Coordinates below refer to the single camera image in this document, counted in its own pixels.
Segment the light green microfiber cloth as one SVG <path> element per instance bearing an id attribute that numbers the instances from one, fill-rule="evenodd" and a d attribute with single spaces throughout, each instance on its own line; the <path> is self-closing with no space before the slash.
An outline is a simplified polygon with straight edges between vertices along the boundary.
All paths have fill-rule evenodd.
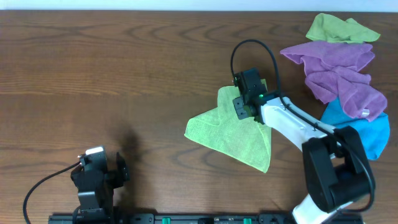
<path id="1" fill-rule="evenodd" d="M 217 107 L 188 120 L 184 136 L 266 173 L 271 163 L 271 128 L 251 118 L 239 119 L 233 100 L 238 88 L 218 90 Z"/>

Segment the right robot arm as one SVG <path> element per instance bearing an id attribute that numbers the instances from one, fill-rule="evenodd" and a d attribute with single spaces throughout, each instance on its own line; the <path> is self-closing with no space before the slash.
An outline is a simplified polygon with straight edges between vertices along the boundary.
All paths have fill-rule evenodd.
<path id="1" fill-rule="evenodd" d="M 373 205 L 376 183 L 354 128 L 324 124 L 275 93 L 247 91 L 233 105 L 239 119 L 253 117 L 301 150 L 308 195 L 292 211 L 295 223 L 352 223 Z"/>

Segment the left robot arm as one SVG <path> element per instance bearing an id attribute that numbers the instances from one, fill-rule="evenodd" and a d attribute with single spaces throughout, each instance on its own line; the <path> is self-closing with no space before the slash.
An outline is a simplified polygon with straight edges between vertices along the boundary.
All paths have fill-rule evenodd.
<path id="1" fill-rule="evenodd" d="M 78 189 L 80 215 L 73 214 L 73 223 L 116 223 L 113 205 L 114 189 L 130 179 L 129 168 L 120 153 L 116 154 L 117 168 L 109 170 L 105 152 L 83 154 L 80 164 L 71 172 L 71 180 Z"/>

